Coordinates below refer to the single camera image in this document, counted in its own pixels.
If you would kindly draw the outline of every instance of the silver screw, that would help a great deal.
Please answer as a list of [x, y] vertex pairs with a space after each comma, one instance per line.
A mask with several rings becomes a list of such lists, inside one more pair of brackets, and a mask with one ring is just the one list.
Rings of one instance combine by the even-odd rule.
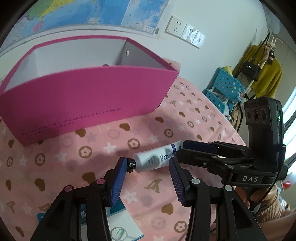
[[232, 191], [232, 186], [226, 185], [224, 188], [226, 191]]
[[192, 182], [193, 184], [199, 184], [199, 183], [200, 183], [200, 180], [197, 179], [197, 178], [193, 178], [193, 179], [191, 180], [191, 182]]

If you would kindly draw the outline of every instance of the hand cream tube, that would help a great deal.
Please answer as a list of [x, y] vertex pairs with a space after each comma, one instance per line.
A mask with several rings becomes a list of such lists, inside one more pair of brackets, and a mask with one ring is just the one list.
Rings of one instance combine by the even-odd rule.
[[176, 155], [176, 151], [183, 148], [183, 141], [155, 148], [148, 151], [135, 153], [136, 172], [145, 172], [168, 166], [169, 160]]

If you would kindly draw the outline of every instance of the blue gripper pad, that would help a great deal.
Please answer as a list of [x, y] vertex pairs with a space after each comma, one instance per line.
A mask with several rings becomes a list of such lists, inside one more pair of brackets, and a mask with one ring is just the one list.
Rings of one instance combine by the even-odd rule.
[[184, 206], [185, 205], [185, 187], [182, 183], [181, 177], [178, 174], [177, 167], [175, 166], [175, 163], [172, 160], [172, 158], [169, 161], [169, 170], [170, 170], [170, 176], [172, 178], [174, 188], [177, 194], [177, 198], [179, 202]]
[[123, 181], [126, 176], [126, 171], [127, 171], [127, 160], [126, 158], [122, 159], [122, 162], [120, 164], [120, 167], [118, 168], [117, 166], [115, 167], [115, 170], [118, 169], [117, 171], [117, 176], [115, 178], [115, 181], [112, 185], [112, 193], [111, 193], [111, 198], [110, 198], [110, 204], [111, 207], [113, 207], [116, 202], [119, 200], [119, 195], [122, 189]]

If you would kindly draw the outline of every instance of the world map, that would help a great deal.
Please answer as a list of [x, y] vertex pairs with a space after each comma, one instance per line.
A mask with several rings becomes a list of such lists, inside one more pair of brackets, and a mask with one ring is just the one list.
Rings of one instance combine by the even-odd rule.
[[153, 34], [169, 0], [39, 0], [14, 25], [0, 52], [46, 30], [111, 25]]

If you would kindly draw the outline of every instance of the red object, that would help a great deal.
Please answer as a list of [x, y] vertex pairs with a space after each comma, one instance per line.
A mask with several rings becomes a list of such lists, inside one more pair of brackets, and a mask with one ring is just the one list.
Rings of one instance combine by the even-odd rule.
[[287, 182], [283, 183], [283, 188], [289, 188], [289, 187], [291, 187], [291, 185], [292, 185], [291, 181], [287, 181]]

